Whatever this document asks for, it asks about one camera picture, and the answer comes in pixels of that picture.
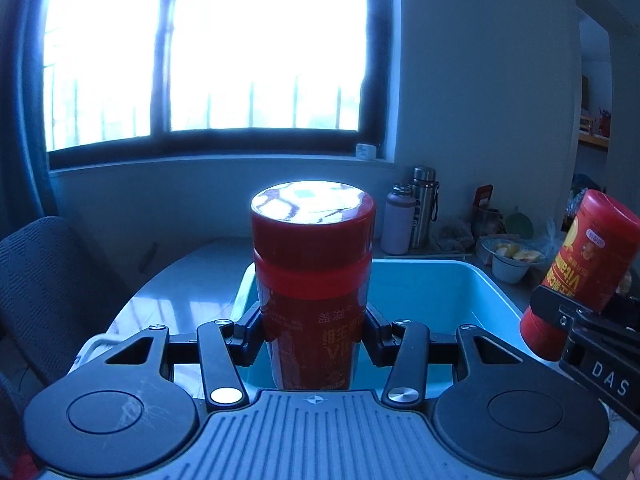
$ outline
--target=window pane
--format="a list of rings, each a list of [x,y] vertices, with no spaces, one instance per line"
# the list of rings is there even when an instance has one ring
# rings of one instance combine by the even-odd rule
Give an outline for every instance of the window pane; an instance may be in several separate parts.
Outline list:
[[[49,0],[47,149],[149,134],[160,0]]]
[[[357,130],[366,13],[366,0],[176,0],[172,129]]]

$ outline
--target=gray ribbed plate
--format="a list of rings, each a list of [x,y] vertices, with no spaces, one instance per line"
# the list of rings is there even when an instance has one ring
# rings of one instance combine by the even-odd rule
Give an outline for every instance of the gray ribbed plate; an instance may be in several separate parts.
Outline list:
[[[41,480],[60,477],[46,472]],[[369,391],[263,391],[251,406],[209,417],[196,441],[148,480],[488,480],[451,456],[418,413]],[[590,472],[573,480],[593,480]]]

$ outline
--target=chair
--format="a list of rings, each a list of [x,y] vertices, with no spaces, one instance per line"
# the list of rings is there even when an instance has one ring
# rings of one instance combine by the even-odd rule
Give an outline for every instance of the chair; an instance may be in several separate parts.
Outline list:
[[[41,218],[0,242],[0,324],[44,385],[68,372],[130,297],[65,219]]]
[[[26,400],[17,388],[0,374],[0,478],[11,478],[15,461],[24,452],[22,412]]]

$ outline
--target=silver screw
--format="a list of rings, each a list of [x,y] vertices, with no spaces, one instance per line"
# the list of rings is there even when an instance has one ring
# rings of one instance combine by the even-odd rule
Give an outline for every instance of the silver screw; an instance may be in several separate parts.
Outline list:
[[[397,388],[392,388],[389,390],[389,393],[386,394],[390,400],[393,402],[398,402],[399,404],[407,404],[409,402],[415,402],[418,400],[420,395],[417,390],[413,388],[409,388],[407,386],[398,386]]]
[[[218,388],[211,393],[211,400],[218,404],[233,404],[242,399],[242,392],[237,388]]]

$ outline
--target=curtain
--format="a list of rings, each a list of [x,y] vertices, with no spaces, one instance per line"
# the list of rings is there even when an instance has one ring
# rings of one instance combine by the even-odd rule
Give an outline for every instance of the curtain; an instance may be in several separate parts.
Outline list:
[[[0,238],[55,215],[43,110],[44,0],[0,0]]]

